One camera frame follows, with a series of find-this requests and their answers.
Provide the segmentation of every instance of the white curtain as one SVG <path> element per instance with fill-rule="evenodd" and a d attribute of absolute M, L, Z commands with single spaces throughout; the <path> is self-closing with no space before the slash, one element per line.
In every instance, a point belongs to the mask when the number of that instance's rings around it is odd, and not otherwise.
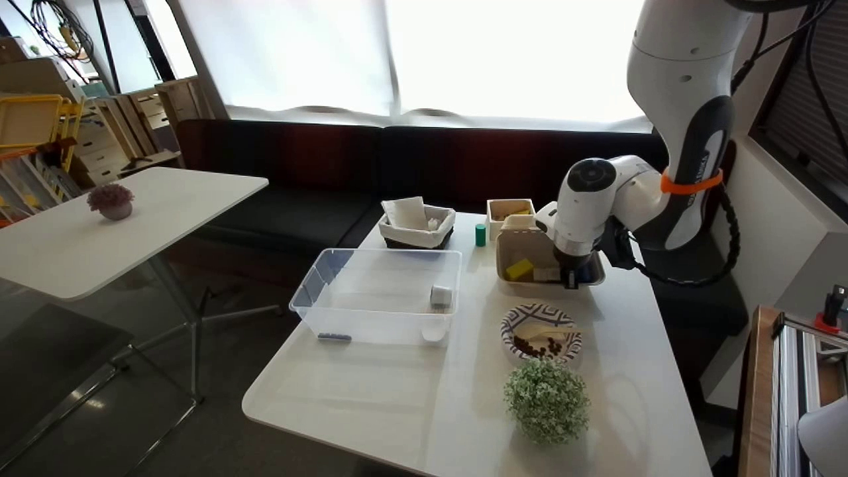
<path fill-rule="evenodd" d="M 231 117 L 650 128 L 626 84 L 635 0 L 171 1 Z"/>

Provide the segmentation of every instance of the dark floor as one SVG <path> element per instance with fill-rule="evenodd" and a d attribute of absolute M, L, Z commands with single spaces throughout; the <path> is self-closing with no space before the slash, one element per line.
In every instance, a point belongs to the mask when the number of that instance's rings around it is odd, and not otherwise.
<path fill-rule="evenodd" d="M 181 269 L 199 295 L 207 283 L 232 289 L 211 311 L 280 303 L 290 290 Z M 35 310 L 43 298 L 0 283 L 4 318 Z M 130 330 L 140 340 L 180 321 L 170 297 L 143 268 L 69 308 Z M 14 320 L 0 320 L 0 336 Z M 247 420 L 244 392 L 288 337 L 298 319 L 266 313 L 208 327 L 201 385 L 206 400 L 135 473 L 141 476 L 395 476 L 400 473 L 350 453 Z M 180 383 L 189 377 L 189 342 L 173 340 L 148 355 Z M 50 432 L 3 474 L 122 475 L 187 408 L 189 401 L 143 362 L 131 367 Z M 699 423 L 711 463 L 728 453 L 728 432 Z"/>

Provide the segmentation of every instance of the window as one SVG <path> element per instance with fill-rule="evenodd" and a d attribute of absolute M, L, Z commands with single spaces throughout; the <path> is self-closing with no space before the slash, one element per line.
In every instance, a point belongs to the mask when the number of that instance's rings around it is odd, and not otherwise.
<path fill-rule="evenodd" d="M 239 117 L 254 110 L 286 119 L 317 106 L 387 124 L 436 112 L 650 129 L 626 83 L 641 2 L 179 4 L 225 106 Z"/>
<path fill-rule="evenodd" d="M 805 19 L 812 16 L 812 8 Z M 841 131 L 848 129 L 848 2 L 837 1 L 816 23 L 815 77 Z M 754 122 L 751 136 L 848 221 L 848 157 L 840 147 L 806 67 L 806 35 L 793 40 Z"/>

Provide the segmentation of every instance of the round green plant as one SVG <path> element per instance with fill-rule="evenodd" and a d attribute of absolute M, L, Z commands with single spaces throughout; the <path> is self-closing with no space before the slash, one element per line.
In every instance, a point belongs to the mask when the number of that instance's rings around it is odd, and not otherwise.
<path fill-rule="evenodd" d="M 550 359 L 531 358 L 513 371 L 504 400 L 521 430 L 537 444 L 565 444 L 589 426 L 586 383 Z"/>

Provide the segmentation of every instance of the table leg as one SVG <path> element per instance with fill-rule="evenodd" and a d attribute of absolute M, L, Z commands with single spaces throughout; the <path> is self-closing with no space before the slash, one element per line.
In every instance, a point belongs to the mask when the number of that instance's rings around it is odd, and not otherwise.
<path fill-rule="evenodd" d="M 194 399 L 201 401 L 203 399 L 200 394 L 198 381 L 200 380 L 200 335 L 203 332 L 203 319 L 200 316 L 194 303 L 192 303 L 189 294 L 182 287 L 179 278 L 176 277 L 168 262 L 154 255 L 148 260 L 153 272 L 162 281 L 165 289 L 168 290 L 171 298 L 174 299 L 182 315 L 186 318 L 189 329 L 192 333 L 192 396 Z"/>

